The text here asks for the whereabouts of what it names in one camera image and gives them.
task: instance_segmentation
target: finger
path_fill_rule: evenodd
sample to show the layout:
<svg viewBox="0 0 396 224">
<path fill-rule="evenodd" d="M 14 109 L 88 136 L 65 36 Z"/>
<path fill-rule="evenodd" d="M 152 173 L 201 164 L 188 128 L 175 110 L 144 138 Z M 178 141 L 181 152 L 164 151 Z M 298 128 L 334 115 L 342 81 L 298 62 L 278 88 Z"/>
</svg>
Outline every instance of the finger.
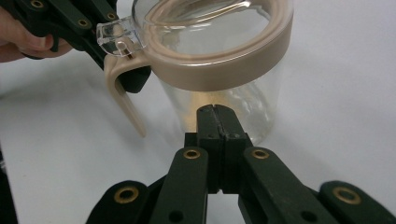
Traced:
<svg viewBox="0 0 396 224">
<path fill-rule="evenodd" d="M 52 52 L 50 50 L 33 50 L 33 49 L 20 49 L 20 52 L 37 58 L 55 58 L 63 54 L 66 54 L 71 49 L 72 47 L 70 45 L 61 45 L 59 46 L 57 52 Z"/>
<path fill-rule="evenodd" d="M 24 56 L 14 44 L 8 43 L 0 46 L 0 63 L 8 63 L 21 58 Z"/>
<path fill-rule="evenodd" d="M 53 45 L 51 35 L 45 37 L 32 35 L 2 7 L 0 7 L 0 39 L 25 49 L 46 50 Z"/>
</svg>

